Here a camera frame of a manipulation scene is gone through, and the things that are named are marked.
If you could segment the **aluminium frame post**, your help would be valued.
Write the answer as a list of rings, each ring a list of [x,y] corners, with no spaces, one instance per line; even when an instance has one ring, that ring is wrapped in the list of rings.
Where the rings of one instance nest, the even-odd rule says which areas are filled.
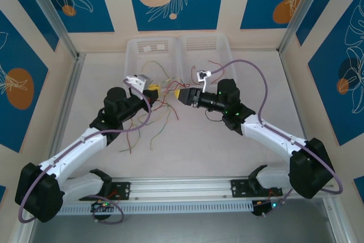
[[[72,39],[70,38],[68,31],[64,26],[63,21],[59,17],[56,9],[54,8],[51,0],[36,0],[36,2],[41,8],[44,16],[47,18],[52,28],[54,29],[55,33],[63,43],[65,49],[71,55],[73,61],[75,63],[78,62],[80,53],[72,42]]]
[[[301,0],[299,2],[299,5],[295,13],[293,14],[292,19],[289,22],[286,31],[281,39],[281,42],[277,48],[280,56],[282,56],[288,49],[291,40],[294,38],[296,31],[298,30],[303,19],[305,18],[313,1],[314,0]]]

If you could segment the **left aluminium frame post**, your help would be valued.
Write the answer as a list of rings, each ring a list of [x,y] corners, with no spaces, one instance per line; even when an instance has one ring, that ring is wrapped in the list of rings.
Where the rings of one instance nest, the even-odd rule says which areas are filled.
[[[41,8],[44,16],[47,18],[52,28],[54,29],[55,33],[63,43],[65,49],[71,55],[73,61],[75,63],[78,62],[80,53],[72,42],[72,39],[70,38],[68,31],[64,26],[63,21],[59,17],[56,9],[54,8],[51,0],[36,0],[36,2]]]

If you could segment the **right controller board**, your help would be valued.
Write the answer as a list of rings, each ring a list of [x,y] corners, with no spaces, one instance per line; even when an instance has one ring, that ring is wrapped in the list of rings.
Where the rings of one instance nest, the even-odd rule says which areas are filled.
[[[281,205],[280,200],[258,200],[253,201],[253,211],[251,212],[256,217],[266,217],[273,210]]]

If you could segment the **left controller board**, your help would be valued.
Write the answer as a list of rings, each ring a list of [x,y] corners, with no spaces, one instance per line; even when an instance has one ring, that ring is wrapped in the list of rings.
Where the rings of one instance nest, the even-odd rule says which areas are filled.
[[[91,204],[91,213],[111,213],[114,211],[114,206],[107,201],[96,201]]]

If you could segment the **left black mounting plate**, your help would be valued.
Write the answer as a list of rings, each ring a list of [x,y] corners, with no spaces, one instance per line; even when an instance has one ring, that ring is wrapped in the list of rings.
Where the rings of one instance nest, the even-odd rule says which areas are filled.
[[[97,196],[105,197],[109,200],[128,200],[130,196],[130,182],[111,182],[102,186]]]

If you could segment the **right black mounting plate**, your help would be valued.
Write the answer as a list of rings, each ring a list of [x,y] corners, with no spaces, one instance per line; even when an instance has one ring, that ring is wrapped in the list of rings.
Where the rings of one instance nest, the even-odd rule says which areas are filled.
[[[233,179],[230,181],[233,198],[256,197],[248,179]]]

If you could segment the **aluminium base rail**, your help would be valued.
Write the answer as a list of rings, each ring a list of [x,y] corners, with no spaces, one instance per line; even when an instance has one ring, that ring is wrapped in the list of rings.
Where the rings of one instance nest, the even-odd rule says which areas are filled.
[[[153,178],[153,179],[116,179],[115,182],[130,182],[129,201],[166,201],[166,200],[219,200],[232,199],[230,181],[246,177],[216,178]],[[257,190],[256,197],[282,197],[281,189]]]

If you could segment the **black mounting plate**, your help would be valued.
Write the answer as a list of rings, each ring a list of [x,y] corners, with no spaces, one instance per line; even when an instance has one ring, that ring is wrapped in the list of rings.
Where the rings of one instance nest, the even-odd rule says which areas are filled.
[[[128,200],[130,196],[130,182],[111,182],[102,186],[97,196],[105,197],[109,200]]]
[[[233,179],[230,181],[233,198],[256,197],[248,179]]]

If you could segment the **right aluminium frame post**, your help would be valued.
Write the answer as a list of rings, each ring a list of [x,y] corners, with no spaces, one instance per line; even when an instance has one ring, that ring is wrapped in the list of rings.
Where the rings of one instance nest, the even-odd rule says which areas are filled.
[[[298,30],[303,19],[305,18],[313,1],[314,0],[301,0],[299,2],[299,5],[295,13],[293,14],[292,19],[289,22],[286,31],[281,39],[281,42],[277,48],[280,56],[282,56],[288,49],[291,40],[294,38],[296,31]]]

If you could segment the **right aluminium side rail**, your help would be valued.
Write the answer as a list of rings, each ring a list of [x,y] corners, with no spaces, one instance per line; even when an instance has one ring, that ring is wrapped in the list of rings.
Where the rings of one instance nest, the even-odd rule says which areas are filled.
[[[293,78],[291,77],[291,74],[287,67],[288,61],[285,59],[284,55],[281,52],[279,53],[279,57],[282,62],[282,67],[287,79],[291,96],[293,98],[293,102],[295,104],[303,135],[306,138],[310,139],[311,136],[307,133],[307,128],[305,126],[302,112],[300,110],[299,99],[293,84]],[[343,212],[342,206],[338,199],[340,195],[319,191],[315,197],[323,200],[325,212],[327,213],[329,219],[329,226],[332,229],[335,243],[355,243],[352,240],[351,231],[348,230],[347,217]]]

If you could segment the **controller board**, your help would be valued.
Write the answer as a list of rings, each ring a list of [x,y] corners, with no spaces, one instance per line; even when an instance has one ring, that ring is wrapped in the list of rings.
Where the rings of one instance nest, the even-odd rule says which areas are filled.
[[[281,205],[280,200],[258,200],[253,201],[253,211],[251,212],[256,217],[266,217],[273,210]]]
[[[96,201],[91,204],[91,213],[111,213],[114,211],[114,206],[107,201]]]

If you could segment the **left aluminium side rail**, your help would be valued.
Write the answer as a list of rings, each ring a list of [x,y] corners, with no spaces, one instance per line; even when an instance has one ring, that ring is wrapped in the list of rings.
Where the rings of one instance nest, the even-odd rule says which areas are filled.
[[[55,132],[53,133],[52,142],[47,150],[47,158],[54,156],[60,151],[61,143],[65,133],[65,128],[67,126],[72,103],[80,79],[82,67],[84,65],[85,57],[86,53],[80,53],[78,55],[77,60],[73,64],[68,85],[63,97],[59,116],[57,119]],[[23,242],[28,243],[31,237],[33,226],[34,222],[28,224],[21,224],[17,222],[15,224],[15,231],[12,235],[12,238],[8,241],[8,243],[23,243]]]

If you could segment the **white plastic basket with label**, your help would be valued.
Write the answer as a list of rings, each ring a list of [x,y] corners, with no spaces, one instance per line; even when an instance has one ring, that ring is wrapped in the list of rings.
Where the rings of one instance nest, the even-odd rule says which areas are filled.
[[[169,36],[135,38],[127,42],[125,76],[146,75],[162,89],[181,81],[177,39]]]

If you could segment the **aluminium side rail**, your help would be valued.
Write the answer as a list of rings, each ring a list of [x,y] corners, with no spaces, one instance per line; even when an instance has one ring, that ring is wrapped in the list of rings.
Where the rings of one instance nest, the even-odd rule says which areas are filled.
[[[85,57],[86,53],[80,53],[78,55],[77,60],[73,64],[68,85],[63,97],[59,116],[57,119],[55,132],[53,133],[52,142],[47,150],[47,158],[54,156],[60,151],[61,143],[65,133],[65,128],[67,126],[72,103],[80,79],[82,67],[84,65]],[[15,231],[12,235],[12,238],[8,241],[8,243],[23,243],[23,242],[28,243],[31,237],[33,226],[34,222],[28,224],[21,224],[17,222],[15,224]]]
[[[310,139],[311,136],[307,133],[307,128],[305,126],[302,112],[300,110],[299,99],[293,84],[293,78],[291,77],[291,74],[287,67],[288,61],[285,59],[284,55],[281,52],[279,53],[279,57],[282,62],[282,67],[287,79],[291,96],[293,98],[293,102],[295,104],[303,135],[306,138]],[[335,243],[355,243],[352,240],[351,231],[348,230],[347,217],[343,212],[342,206],[338,199],[340,195],[319,191],[315,197],[323,200],[325,212],[327,213],[329,219],[329,226],[332,229]]]

